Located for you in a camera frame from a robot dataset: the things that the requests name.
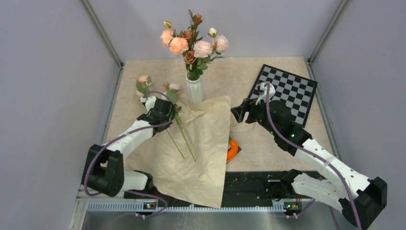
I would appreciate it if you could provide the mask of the brown rose flower stem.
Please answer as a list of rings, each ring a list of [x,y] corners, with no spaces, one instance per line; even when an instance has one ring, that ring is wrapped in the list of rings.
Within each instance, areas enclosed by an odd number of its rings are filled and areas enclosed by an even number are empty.
[[[190,25],[188,26],[187,30],[183,31],[181,34],[181,37],[184,38],[188,43],[188,50],[183,53],[183,57],[187,70],[187,79],[196,81],[199,79],[203,71],[197,69],[198,58],[194,56],[194,45],[198,41],[202,40],[202,37],[198,37],[198,27],[203,22],[203,19],[200,14],[194,14],[192,10],[188,10],[188,15],[190,17]]]

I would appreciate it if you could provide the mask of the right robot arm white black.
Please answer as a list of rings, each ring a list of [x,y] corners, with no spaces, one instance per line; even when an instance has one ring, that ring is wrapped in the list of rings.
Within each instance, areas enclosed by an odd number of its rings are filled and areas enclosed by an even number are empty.
[[[273,135],[283,151],[307,162],[324,179],[291,169],[281,178],[281,192],[286,197],[304,195],[337,211],[360,230],[368,229],[387,204],[387,183],[380,177],[371,179],[344,164],[322,147],[300,124],[292,120],[284,101],[265,103],[245,99],[231,108],[236,121],[258,123]]]

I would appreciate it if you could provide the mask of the pale pink peony stem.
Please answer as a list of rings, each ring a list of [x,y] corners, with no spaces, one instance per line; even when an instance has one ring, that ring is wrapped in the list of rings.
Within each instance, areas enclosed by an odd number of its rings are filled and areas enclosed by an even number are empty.
[[[208,36],[212,39],[211,42],[197,41],[193,45],[193,58],[192,66],[195,69],[206,70],[207,65],[216,58],[222,58],[222,54],[230,48],[229,40],[222,34],[218,34],[218,30],[211,27]]]

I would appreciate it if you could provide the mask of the orange paper flower bouquet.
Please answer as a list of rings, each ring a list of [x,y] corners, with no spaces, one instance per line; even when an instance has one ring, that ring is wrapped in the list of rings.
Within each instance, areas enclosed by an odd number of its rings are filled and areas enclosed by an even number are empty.
[[[126,170],[153,176],[162,194],[219,208],[225,183],[231,99],[219,96],[200,103],[177,101],[194,162],[176,123],[143,142],[125,161]]]

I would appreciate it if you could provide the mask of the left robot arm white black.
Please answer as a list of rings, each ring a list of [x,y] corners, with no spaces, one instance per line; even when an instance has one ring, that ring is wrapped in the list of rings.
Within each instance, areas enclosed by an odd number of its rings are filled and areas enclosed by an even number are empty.
[[[142,103],[146,113],[126,131],[103,145],[89,148],[81,179],[87,195],[114,197],[126,190],[135,190],[142,198],[153,194],[152,176],[137,170],[126,171],[124,162],[139,145],[172,124],[175,105],[155,96],[142,99]]]

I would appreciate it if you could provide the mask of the peach pink flower stem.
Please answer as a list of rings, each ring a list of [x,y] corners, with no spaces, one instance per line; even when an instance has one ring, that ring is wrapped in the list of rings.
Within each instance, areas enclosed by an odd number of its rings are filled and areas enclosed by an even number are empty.
[[[160,35],[161,44],[169,48],[169,51],[176,55],[186,56],[189,42],[193,39],[194,33],[191,30],[177,33],[170,21],[164,21],[165,30]]]

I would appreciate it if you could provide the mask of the small pink rose stem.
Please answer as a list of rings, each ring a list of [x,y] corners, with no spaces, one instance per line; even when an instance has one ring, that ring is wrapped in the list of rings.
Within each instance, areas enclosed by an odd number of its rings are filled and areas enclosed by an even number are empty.
[[[152,85],[153,82],[150,76],[140,76],[136,83],[137,95],[140,97],[147,97],[147,93],[151,92],[150,87]]]

